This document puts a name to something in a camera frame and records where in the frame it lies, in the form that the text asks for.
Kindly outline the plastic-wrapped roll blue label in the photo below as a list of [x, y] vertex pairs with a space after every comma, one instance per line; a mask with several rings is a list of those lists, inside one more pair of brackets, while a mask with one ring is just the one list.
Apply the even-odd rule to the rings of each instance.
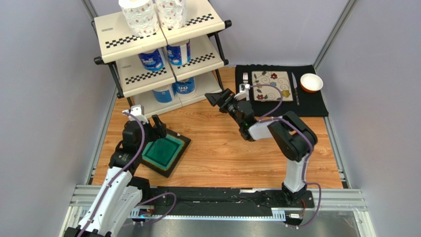
[[155, 99], [159, 103], [169, 103], [172, 102], [175, 98], [175, 90], [173, 84], [162, 86], [152, 90]]

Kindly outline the white red-floral paper roll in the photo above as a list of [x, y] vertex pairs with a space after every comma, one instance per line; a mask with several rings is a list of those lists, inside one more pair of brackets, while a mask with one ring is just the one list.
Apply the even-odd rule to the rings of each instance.
[[147, 37], [160, 28], [152, 0], [119, 0], [126, 22], [136, 37]]

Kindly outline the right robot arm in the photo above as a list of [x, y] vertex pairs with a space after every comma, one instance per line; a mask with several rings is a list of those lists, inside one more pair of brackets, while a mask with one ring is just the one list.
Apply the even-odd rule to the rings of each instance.
[[239, 100], [230, 89], [207, 93], [206, 99], [221, 113], [228, 114], [239, 126], [246, 141], [272, 138], [287, 158], [287, 171], [282, 183], [281, 200], [287, 205], [301, 201], [307, 190], [307, 162], [318, 139], [315, 133], [294, 112], [258, 121], [249, 101]]

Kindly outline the white floral paper roll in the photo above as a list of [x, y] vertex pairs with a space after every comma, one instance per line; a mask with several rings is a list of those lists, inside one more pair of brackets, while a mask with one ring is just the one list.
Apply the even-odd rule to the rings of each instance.
[[179, 29], [187, 23], [186, 0], [156, 0], [156, 9], [163, 28]]

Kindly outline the blue cartoon-face roll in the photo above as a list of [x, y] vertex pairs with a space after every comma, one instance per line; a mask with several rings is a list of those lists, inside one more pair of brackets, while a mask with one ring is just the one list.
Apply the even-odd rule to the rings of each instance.
[[175, 95], [181, 99], [188, 99], [195, 95], [196, 84], [195, 78], [191, 77], [182, 81], [176, 81], [173, 84]]

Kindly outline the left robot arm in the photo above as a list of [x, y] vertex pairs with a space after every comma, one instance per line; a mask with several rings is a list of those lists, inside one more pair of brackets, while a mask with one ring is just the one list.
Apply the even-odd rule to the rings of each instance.
[[95, 200], [87, 214], [76, 227], [68, 227], [66, 237], [115, 237], [130, 212], [140, 203], [142, 189], [131, 186], [134, 173], [142, 160], [148, 143], [165, 138], [167, 125], [158, 115], [154, 124], [143, 115], [124, 112], [129, 117], [123, 130], [123, 138], [117, 144], [109, 162], [109, 168]]

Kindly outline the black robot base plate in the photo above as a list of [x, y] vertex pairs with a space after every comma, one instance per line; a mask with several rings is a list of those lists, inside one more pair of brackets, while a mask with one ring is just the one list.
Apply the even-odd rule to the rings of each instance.
[[314, 208], [310, 191], [306, 191], [295, 204], [287, 205], [281, 200], [280, 190], [257, 190], [236, 188], [194, 188], [156, 187], [146, 192], [148, 200], [164, 194], [151, 203], [153, 213], [165, 214], [175, 202], [170, 215], [216, 216], [216, 217], [266, 217], [272, 215], [272, 208]]

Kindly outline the dark blue roll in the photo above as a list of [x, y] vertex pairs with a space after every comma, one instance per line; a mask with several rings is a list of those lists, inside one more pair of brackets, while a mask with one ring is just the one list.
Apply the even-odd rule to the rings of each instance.
[[169, 62], [175, 66], [182, 66], [191, 61], [190, 40], [166, 46]]
[[138, 57], [146, 70], [155, 72], [163, 69], [166, 58], [162, 48], [150, 50], [148, 52], [138, 54]]

